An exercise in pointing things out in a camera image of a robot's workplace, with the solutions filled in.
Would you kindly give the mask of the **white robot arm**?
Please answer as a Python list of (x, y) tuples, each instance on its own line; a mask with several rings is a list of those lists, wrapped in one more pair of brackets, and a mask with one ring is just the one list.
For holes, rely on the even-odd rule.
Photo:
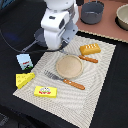
[(44, 0), (47, 8), (41, 20), (44, 38), (49, 49), (68, 44), (78, 31), (79, 18), (76, 0)]

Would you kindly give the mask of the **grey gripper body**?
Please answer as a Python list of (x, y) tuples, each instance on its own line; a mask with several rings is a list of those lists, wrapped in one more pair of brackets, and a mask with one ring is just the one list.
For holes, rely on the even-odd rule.
[(62, 34), (62, 46), (66, 47), (71, 40), (74, 38), (78, 31), (78, 27), (76, 24), (73, 23), (73, 21), (70, 21), (66, 26), (65, 26), (65, 31)]

